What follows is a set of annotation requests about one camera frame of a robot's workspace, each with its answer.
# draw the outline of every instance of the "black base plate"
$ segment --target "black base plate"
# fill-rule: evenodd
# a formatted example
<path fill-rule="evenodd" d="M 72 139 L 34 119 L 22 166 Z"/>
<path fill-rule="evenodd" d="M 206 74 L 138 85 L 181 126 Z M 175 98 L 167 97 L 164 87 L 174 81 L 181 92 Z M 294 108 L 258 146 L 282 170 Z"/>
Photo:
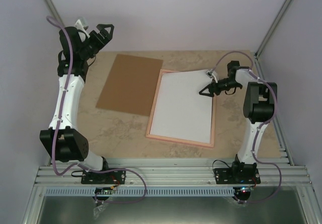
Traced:
<path fill-rule="evenodd" d="M 222 184 L 254 184 L 254 181 L 252 178 L 245 179 L 243 182 L 237 182 L 232 176 L 231 173 L 231 168 L 217 168 L 213 170 L 215 173 L 215 179 L 216 179 L 216 184 L 217 185 L 222 185 Z M 260 177 L 256 178 L 253 176 L 253 178 L 256 181 L 256 184 L 261 183 Z"/>
<path fill-rule="evenodd" d="M 118 183 L 115 183 L 111 176 L 113 176 L 114 179 L 118 180 L 120 182 L 120 185 L 122 185 L 125 183 L 126 171 L 114 171 L 106 174 L 97 174 L 93 172 L 83 171 L 81 183 L 84 185 L 93 185 L 93 184 L 117 185 Z"/>

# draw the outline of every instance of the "orange frame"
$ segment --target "orange frame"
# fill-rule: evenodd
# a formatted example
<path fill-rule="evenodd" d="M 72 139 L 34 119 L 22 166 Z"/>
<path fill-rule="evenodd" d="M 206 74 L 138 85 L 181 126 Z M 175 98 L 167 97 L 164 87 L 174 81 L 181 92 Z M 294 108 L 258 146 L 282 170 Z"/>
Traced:
<path fill-rule="evenodd" d="M 184 144 L 189 144 L 189 145 L 194 145 L 194 146 L 214 147 L 214 141 L 215 141 L 215 108 L 216 108 L 216 98 L 215 97 L 212 100 L 212 119 L 211 119 L 210 143 L 208 143 L 208 142 L 197 142 L 197 141 L 179 139 L 179 138 L 174 138 L 174 137 L 165 137 L 165 136 L 158 136 L 158 135 L 150 134 L 151 126 L 152 126 L 152 122 L 153 122 L 154 111 L 155 111 L 155 106 L 156 106 L 156 101 L 157 101 L 157 96 L 158 96 L 158 93 L 159 93 L 160 83 L 161 83 L 161 79 L 162 79 L 162 75 L 165 74 L 165 73 L 171 73 L 171 72 L 178 72 L 178 71 L 176 71 L 176 70 L 168 70 L 168 69 L 161 69 L 160 70 L 159 78 L 157 80 L 157 86 L 156 86 L 156 91 L 155 91 L 155 95 L 154 95 L 154 100 L 153 100 L 153 104 L 152 104 L 151 114 L 150 114 L 149 122 L 148 122 L 148 125 L 147 125 L 146 137 L 152 138 L 152 139 L 157 139 L 157 140 L 164 140 L 164 141 L 170 141 L 170 142 L 176 142 L 176 143 L 184 143 Z"/>

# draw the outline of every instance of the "brown cardboard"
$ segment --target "brown cardboard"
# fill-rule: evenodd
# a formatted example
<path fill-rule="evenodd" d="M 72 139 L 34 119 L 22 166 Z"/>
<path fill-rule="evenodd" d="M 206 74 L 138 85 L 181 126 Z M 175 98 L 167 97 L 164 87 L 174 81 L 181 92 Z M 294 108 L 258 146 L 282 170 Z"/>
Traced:
<path fill-rule="evenodd" d="M 163 60 L 118 54 L 97 108 L 149 116 Z"/>

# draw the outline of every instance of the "floor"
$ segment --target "floor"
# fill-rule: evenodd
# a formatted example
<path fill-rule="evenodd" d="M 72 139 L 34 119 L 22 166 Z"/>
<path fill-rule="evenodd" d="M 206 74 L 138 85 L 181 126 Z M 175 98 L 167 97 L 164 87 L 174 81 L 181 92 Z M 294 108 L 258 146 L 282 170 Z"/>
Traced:
<path fill-rule="evenodd" d="M 158 58 L 163 69 L 197 70 L 212 68 L 227 51 L 145 51 L 100 52 L 90 67 L 78 108 L 78 130 L 90 143 L 90 149 L 106 158 L 233 158 L 242 144 L 246 120 L 243 116 L 245 89 L 216 99 L 214 148 L 188 146 L 145 137 L 147 116 L 139 116 L 95 107 L 106 78 L 118 53 Z M 250 65 L 241 54 L 231 54 L 216 71 L 227 76 L 226 65 L 239 60 Z M 267 127 L 258 153 L 261 158 L 280 157 L 272 124 Z"/>

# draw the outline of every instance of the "white wall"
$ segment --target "white wall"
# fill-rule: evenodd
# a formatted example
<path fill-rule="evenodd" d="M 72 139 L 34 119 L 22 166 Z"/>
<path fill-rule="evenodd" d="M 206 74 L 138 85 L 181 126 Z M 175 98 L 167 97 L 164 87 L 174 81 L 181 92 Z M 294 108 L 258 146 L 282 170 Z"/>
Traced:
<path fill-rule="evenodd" d="M 58 31 L 43 0 L 0 0 L 0 223 L 21 223 L 39 165 L 39 131 L 57 98 Z"/>
<path fill-rule="evenodd" d="M 284 0 L 53 0 L 66 24 L 114 24 L 106 50 L 256 51 Z"/>
<path fill-rule="evenodd" d="M 278 84 L 278 110 L 294 160 L 307 165 L 322 205 L 322 0 L 294 0 L 261 60 Z"/>

